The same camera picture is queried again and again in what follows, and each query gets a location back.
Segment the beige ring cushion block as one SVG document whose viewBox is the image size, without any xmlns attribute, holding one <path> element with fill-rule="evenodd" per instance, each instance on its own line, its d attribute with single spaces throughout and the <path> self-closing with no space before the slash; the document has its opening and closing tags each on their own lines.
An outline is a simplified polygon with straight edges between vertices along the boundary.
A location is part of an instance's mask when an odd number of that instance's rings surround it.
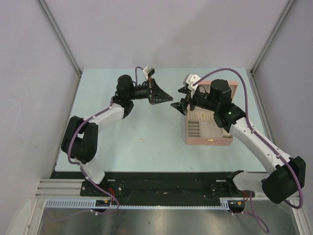
<svg viewBox="0 0 313 235">
<path fill-rule="evenodd" d="M 223 138 L 231 138 L 232 135 L 228 132 L 226 132 L 224 129 L 222 129 L 222 137 Z"/>
</svg>

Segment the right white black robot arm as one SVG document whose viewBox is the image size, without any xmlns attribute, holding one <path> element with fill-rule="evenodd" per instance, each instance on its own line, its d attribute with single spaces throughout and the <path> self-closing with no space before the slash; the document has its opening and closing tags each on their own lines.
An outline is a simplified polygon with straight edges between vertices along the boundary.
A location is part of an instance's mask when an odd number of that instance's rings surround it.
<svg viewBox="0 0 313 235">
<path fill-rule="evenodd" d="M 286 201 L 296 192 L 300 198 L 303 197 L 305 161 L 299 156 L 291 157 L 258 133 L 247 119 L 247 113 L 232 102 L 232 90 L 226 80 L 213 80 L 208 93 L 201 92 L 193 81 L 184 81 L 183 84 L 178 92 L 186 97 L 171 106 L 183 115 L 196 107 L 212 111 L 217 126 L 243 143 L 266 170 L 265 175 L 235 172 L 231 181 L 225 184 L 230 196 L 238 196 L 243 190 L 262 192 L 276 204 Z"/>
</svg>

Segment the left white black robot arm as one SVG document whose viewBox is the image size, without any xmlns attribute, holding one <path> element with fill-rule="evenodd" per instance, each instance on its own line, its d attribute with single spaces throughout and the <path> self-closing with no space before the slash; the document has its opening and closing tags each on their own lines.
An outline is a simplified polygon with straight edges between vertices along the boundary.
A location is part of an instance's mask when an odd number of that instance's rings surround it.
<svg viewBox="0 0 313 235">
<path fill-rule="evenodd" d="M 87 180 L 92 182 L 91 190 L 96 195 L 104 195 L 108 183 L 103 181 L 105 172 L 98 166 L 96 152 L 98 134 L 110 124 L 126 118 L 134 107 L 134 100 L 147 99 L 151 105 L 172 101 L 173 98 L 159 87 L 155 79 L 149 77 L 137 85 L 129 75 L 117 80 L 110 105 L 86 118 L 70 118 L 64 134 L 61 150 L 67 154 L 70 164 L 77 165 Z"/>
</svg>

